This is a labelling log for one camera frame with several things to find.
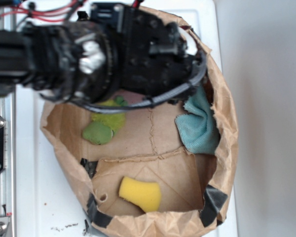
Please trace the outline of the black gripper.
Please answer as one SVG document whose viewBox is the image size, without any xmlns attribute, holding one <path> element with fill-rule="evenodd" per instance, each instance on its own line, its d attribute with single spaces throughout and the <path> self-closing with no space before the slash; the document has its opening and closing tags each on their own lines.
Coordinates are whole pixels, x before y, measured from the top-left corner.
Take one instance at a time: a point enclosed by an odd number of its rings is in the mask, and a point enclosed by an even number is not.
<svg viewBox="0 0 296 237">
<path fill-rule="evenodd" d="M 200 78 L 200 52 L 188 52 L 184 30 L 175 22 L 164 23 L 152 13 L 119 2 L 99 2 L 90 21 L 106 38 L 103 79 L 110 80 L 105 92 L 119 89 L 153 98 L 186 84 L 170 98 L 184 99 L 194 92 L 191 80 Z"/>
</svg>

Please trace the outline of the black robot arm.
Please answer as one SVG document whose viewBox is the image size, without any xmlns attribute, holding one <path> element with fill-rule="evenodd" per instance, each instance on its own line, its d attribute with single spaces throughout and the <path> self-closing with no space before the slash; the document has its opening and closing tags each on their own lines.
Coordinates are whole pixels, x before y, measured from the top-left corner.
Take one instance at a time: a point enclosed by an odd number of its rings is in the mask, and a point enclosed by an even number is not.
<svg viewBox="0 0 296 237">
<path fill-rule="evenodd" d="M 206 57 L 177 23 L 119 2 L 82 0 L 46 11 L 19 0 L 0 9 L 24 14 L 22 28 L 0 30 L 0 97 L 20 84 L 53 103 L 89 110 L 125 90 L 144 97 L 139 107 L 192 95 L 206 73 Z"/>
</svg>

